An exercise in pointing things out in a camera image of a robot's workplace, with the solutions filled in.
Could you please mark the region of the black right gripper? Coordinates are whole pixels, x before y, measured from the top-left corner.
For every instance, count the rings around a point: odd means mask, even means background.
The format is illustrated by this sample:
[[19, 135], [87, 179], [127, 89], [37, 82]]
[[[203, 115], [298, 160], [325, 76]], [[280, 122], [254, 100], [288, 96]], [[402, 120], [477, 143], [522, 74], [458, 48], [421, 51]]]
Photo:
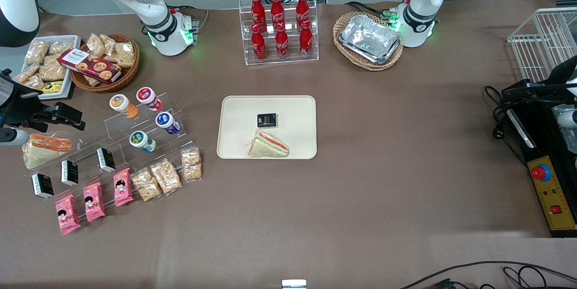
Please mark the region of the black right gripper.
[[2, 128], [23, 127], [45, 133], [49, 125], [68, 125], [78, 130], [80, 126], [85, 126], [85, 121], [82, 120], [83, 112], [64, 103], [46, 106], [39, 100], [40, 90], [13, 81], [9, 77], [11, 72], [1, 71]]

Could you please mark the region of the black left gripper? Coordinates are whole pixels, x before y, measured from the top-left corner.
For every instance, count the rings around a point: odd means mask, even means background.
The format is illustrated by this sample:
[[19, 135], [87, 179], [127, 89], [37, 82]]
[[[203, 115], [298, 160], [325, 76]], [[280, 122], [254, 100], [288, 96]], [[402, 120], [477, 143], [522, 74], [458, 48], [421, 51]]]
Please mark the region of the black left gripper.
[[[548, 77], [548, 84], [525, 83], [514, 88], [514, 92], [503, 95], [503, 102], [560, 102], [556, 91], [566, 84], [576, 84], [577, 56], [558, 64]], [[536, 92], [554, 92], [539, 94]]]

